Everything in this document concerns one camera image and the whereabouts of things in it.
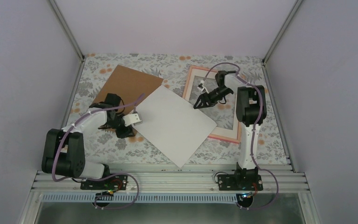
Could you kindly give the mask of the brown cardboard backing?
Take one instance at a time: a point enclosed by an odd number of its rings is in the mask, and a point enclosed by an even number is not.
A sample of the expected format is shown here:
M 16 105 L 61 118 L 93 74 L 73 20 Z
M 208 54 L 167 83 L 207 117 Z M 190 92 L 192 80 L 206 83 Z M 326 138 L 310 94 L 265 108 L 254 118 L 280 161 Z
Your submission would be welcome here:
M 125 105 L 126 107 L 124 108 L 107 111 L 107 113 L 122 114 L 125 116 L 135 107 L 134 105 L 129 105 L 130 103 L 135 102 L 141 94 L 144 94 L 141 99 L 145 99 L 154 92 L 162 82 L 163 79 L 157 76 L 118 65 L 90 107 L 111 108 Z M 100 126 L 99 129 L 105 130 L 104 124 Z

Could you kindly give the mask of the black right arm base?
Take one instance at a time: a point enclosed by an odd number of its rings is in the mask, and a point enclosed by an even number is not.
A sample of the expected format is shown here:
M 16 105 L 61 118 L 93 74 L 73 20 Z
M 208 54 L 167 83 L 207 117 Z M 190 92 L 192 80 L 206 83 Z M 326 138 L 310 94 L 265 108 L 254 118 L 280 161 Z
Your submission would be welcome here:
M 236 169 L 233 174 L 217 174 L 220 191 L 262 191 L 263 184 L 258 168 Z

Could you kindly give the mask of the sunset landscape photo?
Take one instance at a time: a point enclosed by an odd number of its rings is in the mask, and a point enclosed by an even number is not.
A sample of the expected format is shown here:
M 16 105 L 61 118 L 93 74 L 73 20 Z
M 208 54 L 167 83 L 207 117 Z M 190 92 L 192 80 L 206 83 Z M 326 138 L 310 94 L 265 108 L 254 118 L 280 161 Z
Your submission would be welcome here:
M 142 123 L 135 129 L 177 167 L 183 167 L 217 124 L 164 86 L 137 107 Z

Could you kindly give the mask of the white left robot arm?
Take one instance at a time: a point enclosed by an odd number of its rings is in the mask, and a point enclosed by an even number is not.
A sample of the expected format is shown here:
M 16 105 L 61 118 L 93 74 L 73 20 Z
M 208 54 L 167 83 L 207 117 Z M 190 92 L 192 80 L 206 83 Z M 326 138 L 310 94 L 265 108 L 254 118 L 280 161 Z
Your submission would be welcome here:
M 133 137 L 132 126 L 140 123 L 140 115 L 133 111 L 125 115 L 127 107 L 140 102 L 124 104 L 117 94 L 109 93 L 102 102 L 92 103 L 88 110 L 74 123 L 61 129 L 50 129 L 46 136 L 41 169 L 51 174 L 55 182 L 66 178 L 89 179 L 99 188 L 111 183 L 108 165 L 87 161 L 85 137 L 97 130 L 113 129 L 120 139 Z

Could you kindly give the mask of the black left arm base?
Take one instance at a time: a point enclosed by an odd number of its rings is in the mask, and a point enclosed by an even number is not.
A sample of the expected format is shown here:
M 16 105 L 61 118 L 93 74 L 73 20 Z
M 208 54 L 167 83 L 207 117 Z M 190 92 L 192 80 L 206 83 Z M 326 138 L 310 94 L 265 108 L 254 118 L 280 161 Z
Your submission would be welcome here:
M 104 181 L 86 180 L 81 183 L 81 190 L 117 191 L 126 190 L 128 175 L 115 175 Z

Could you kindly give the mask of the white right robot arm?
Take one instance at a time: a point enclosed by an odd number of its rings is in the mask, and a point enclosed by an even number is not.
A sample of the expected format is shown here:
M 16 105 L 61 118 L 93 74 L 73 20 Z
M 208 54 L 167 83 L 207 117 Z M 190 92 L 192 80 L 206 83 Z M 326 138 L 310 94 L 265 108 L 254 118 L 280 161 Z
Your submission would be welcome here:
M 245 81 L 232 71 L 218 71 L 215 75 L 217 87 L 208 91 L 204 80 L 197 88 L 201 94 L 193 108 L 203 109 L 214 107 L 227 95 L 236 95 L 235 116 L 241 125 L 241 152 L 237 161 L 237 168 L 253 170 L 258 168 L 255 159 L 257 138 L 263 120 L 267 116 L 265 89 L 262 85 L 254 85 Z

